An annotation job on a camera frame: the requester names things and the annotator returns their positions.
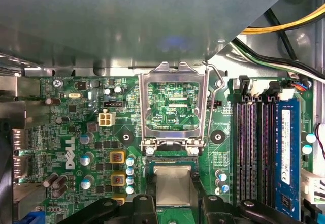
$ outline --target dell logo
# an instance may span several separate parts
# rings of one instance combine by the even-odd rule
[[[70,144],[69,147],[66,147],[66,169],[67,170],[74,170],[75,169],[75,153],[73,152],[75,150],[75,138],[72,137],[70,140],[66,140],[66,144]]]

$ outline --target green wire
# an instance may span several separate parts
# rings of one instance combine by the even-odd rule
[[[297,73],[294,70],[290,70],[290,69],[285,69],[285,68],[281,68],[281,67],[277,67],[276,65],[271,65],[269,63],[257,60],[256,58],[252,57],[250,54],[246,53],[245,51],[243,51],[240,47],[238,47],[237,45],[235,45],[237,47],[237,49],[242,53],[242,55],[244,55],[246,58],[248,58],[250,61],[252,61],[253,63],[256,63],[258,65],[262,65],[262,66],[266,66],[266,67],[270,67],[270,68],[275,68],[275,69],[279,69],[279,70],[283,70],[283,71],[289,71],[289,72],[293,72],[293,73]]]

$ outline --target red wire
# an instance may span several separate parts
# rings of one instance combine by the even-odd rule
[[[322,153],[323,153],[323,158],[325,159],[325,151],[324,151],[324,146],[323,146],[323,143],[321,142],[320,138],[319,138],[319,134],[318,134],[318,131],[319,131],[319,126],[321,125],[318,124],[317,127],[315,128],[315,136],[316,136],[316,139],[318,140],[318,143],[319,143],[319,146],[322,150]]]
[[[294,86],[297,90],[299,90],[299,91],[306,91],[305,88],[303,88],[302,86],[300,86],[300,85],[298,85],[298,84],[293,84],[293,86]]]

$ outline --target ram module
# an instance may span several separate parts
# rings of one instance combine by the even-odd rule
[[[300,102],[276,105],[275,208],[300,219]]]

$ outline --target yellow wire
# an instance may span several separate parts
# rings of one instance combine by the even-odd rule
[[[317,10],[315,10],[314,12],[310,13],[309,15],[303,17],[302,19],[300,19],[298,21],[279,25],[279,26],[273,26],[273,27],[248,27],[248,28],[244,29],[244,31],[241,34],[243,34],[243,35],[259,35],[259,34],[272,33],[275,31],[279,31],[282,29],[286,29],[289,27],[293,27],[293,26],[308,22],[323,13],[325,13],[325,4],[323,4]]]

